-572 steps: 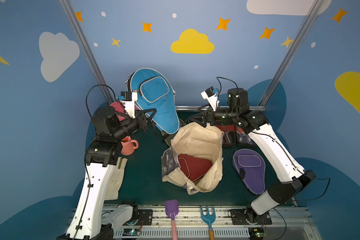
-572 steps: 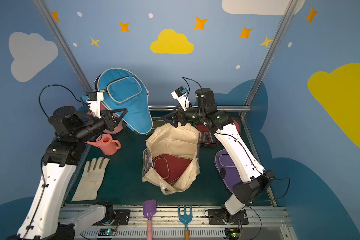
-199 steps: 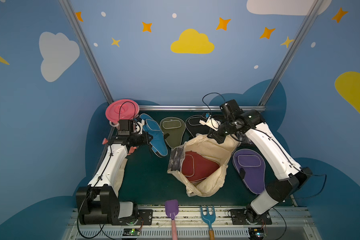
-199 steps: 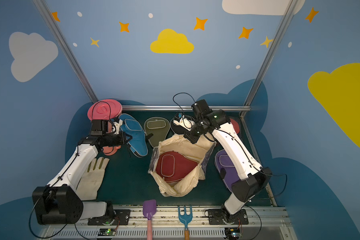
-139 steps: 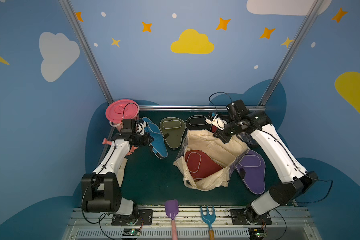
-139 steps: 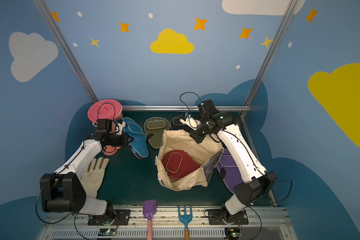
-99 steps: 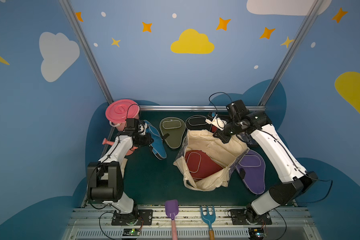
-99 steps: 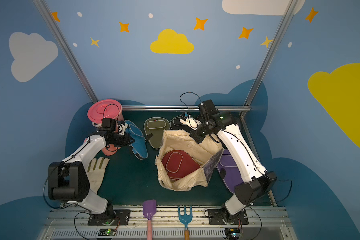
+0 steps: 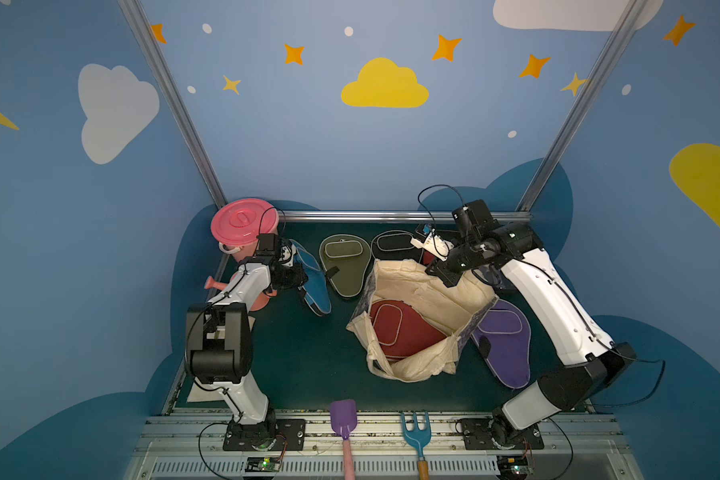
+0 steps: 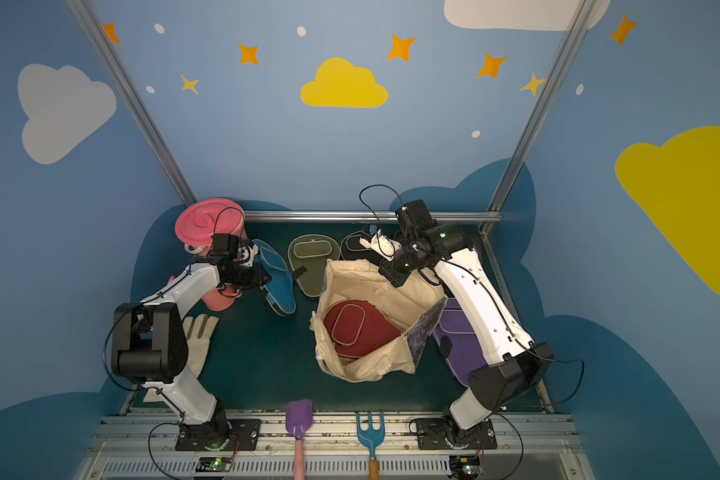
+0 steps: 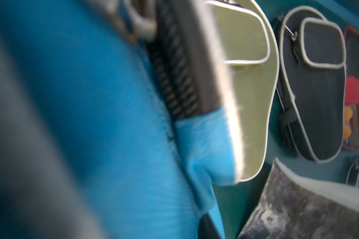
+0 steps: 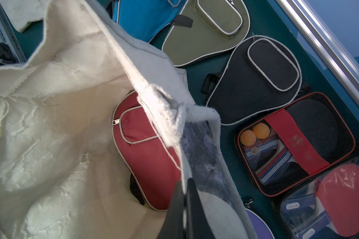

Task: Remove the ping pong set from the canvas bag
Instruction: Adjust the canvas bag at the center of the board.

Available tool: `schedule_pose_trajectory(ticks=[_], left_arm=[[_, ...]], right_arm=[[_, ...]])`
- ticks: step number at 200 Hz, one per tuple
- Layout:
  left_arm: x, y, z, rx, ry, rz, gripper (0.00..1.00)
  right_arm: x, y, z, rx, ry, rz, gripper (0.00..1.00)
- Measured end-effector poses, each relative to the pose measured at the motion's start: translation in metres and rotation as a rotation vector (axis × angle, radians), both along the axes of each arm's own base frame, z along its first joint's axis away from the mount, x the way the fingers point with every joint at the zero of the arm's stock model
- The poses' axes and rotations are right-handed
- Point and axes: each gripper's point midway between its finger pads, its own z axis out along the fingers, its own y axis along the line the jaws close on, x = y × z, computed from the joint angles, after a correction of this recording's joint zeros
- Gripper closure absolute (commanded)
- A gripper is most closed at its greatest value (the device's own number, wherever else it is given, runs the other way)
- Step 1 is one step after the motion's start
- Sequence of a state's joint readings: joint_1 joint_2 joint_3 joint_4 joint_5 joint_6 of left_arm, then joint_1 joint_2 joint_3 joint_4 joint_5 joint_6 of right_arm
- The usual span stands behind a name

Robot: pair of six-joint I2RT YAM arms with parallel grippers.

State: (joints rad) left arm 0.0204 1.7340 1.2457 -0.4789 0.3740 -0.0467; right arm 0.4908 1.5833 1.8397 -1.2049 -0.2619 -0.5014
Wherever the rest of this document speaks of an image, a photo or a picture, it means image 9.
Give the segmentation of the purple paddle case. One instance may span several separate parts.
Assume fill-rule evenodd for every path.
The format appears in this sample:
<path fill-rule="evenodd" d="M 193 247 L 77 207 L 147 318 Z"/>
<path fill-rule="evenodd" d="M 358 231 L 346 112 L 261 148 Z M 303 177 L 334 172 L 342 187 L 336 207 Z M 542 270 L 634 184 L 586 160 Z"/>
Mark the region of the purple paddle case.
<path fill-rule="evenodd" d="M 492 374 L 512 390 L 525 388 L 531 378 L 531 328 L 525 314 L 514 304 L 498 300 L 471 333 Z"/>

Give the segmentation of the maroon red paddle case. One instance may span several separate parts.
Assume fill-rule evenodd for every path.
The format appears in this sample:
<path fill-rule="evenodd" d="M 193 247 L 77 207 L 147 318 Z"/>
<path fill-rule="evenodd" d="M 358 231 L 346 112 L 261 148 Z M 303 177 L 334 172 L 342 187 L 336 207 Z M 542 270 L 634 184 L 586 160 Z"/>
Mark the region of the maroon red paddle case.
<path fill-rule="evenodd" d="M 381 349 L 390 362 L 408 358 L 446 338 L 410 305 L 399 300 L 374 302 L 370 317 Z"/>

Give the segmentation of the black red paddle case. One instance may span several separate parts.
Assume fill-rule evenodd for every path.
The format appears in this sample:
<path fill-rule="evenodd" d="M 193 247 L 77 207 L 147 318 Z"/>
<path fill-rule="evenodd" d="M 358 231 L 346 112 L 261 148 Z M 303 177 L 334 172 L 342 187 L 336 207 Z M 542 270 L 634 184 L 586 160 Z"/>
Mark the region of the black red paddle case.
<path fill-rule="evenodd" d="M 434 260 L 445 261 L 454 248 L 454 244 L 435 229 L 428 231 L 421 244 L 422 260 L 425 265 L 431 264 Z"/>

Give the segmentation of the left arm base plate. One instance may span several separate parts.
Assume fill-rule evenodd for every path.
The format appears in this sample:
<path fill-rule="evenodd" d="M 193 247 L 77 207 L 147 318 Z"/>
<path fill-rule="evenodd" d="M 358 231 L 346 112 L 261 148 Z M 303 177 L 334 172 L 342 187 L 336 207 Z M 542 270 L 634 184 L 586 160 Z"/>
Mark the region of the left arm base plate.
<path fill-rule="evenodd" d="M 302 451 L 306 421 L 296 419 L 265 420 L 255 425 L 230 423 L 224 435 L 224 451 Z"/>

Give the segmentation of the cream canvas tote bag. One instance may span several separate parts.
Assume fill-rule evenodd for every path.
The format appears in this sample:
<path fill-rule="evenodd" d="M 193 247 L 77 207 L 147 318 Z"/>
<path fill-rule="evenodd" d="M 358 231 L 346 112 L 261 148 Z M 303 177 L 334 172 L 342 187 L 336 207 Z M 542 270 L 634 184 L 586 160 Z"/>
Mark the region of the cream canvas tote bag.
<path fill-rule="evenodd" d="M 403 383 L 456 371 L 461 351 L 498 301 L 472 273 L 447 287 L 413 260 L 375 261 L 346 329 L 368 370 Z"/>

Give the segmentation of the olive green paddle case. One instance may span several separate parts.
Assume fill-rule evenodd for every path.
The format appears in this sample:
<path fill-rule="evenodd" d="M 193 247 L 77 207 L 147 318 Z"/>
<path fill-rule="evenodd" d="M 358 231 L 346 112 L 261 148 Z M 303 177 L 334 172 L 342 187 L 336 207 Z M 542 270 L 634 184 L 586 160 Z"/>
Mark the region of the olive green paddle case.
<path fill-rule="evenodd" d="M 359 295 L 371 263 L 371 247 L 366 240 L 351 234 L 326 237 L 319 247 L 320 263 L 326 278 L 343 298 Z"/>

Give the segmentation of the teal blue paddle case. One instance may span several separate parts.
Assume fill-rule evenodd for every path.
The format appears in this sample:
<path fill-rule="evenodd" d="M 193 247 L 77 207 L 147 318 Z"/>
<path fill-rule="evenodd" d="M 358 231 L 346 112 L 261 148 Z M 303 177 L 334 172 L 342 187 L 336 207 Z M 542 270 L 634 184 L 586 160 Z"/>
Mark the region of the teal blue paddle case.
<path fill-rule="evenodd" d="M 304 282 L 299 286 L 302 299 L 315 315 L 329 315 L 331 302 L 327 280 L 319 262 L 296 240 L 291 240 L 291 246 L 294 265 L 303 271 Z"/>

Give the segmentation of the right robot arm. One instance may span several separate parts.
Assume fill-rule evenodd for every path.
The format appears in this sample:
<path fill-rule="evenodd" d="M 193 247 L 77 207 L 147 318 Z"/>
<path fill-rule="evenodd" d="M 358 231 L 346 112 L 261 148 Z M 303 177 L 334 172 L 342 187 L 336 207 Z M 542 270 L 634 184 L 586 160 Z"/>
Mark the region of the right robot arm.
<path fill-rule="evenodd" d="M 443 238 L 434 226 L 417 235 L 435 257 L 427 274 L 454 287 L 482 266 L 500 271 L 541 321 L 562 363 L 493 412 L 493 440 L 507 447 L 540 421 L 610 386 L 637 355 L 629 344 L 614 342 L 587 314 L 528 224 L 501 224 L 482 200 L 457 208 L 452 217 L 457 237 Z"/>

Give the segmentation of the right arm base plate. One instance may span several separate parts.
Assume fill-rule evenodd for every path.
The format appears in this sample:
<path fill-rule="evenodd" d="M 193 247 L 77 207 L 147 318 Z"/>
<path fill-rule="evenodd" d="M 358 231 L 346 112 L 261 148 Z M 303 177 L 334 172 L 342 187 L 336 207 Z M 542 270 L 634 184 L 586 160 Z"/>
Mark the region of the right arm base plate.
<path fill-rule="evenodd" d="M 462 435 L 467 450 L 541 450 L 544 443 L 537 424 L 524 430 L 491 417 L 461 418 L 456 431 Z"/>

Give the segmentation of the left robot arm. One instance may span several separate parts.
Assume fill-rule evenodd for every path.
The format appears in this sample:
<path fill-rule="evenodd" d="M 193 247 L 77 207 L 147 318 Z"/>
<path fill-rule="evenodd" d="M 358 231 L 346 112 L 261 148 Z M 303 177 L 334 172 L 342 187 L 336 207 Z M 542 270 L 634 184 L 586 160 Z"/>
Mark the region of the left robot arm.
<path fill-rule="evenodd" d="M 295 264 L 296 248 L 277 234 L 259 236 L 229 282 L 207 303 L 187 311 L 184 364 L 199 388 L 217 393 L 232 411 L 231 433 L 268 442 L 275 414 L 253 374 L 249 312 L 260 295 L 300 287 L 307 281 Z"/>

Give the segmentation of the black white-piped paddle case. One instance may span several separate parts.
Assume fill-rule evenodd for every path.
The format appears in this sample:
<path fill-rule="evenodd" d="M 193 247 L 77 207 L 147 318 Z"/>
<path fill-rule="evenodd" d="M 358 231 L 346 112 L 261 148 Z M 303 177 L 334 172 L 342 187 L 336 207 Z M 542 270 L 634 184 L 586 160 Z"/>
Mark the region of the black white-piped paddle case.
<path fill-rule="evenodd" d="M 420 262 L 422 250 L 411 243 L 413 238 L 414 234 L 406 230 L 388 230 L 379 233 L 370 243 L 372 256 L 380 261 L 410 259 Z"/>

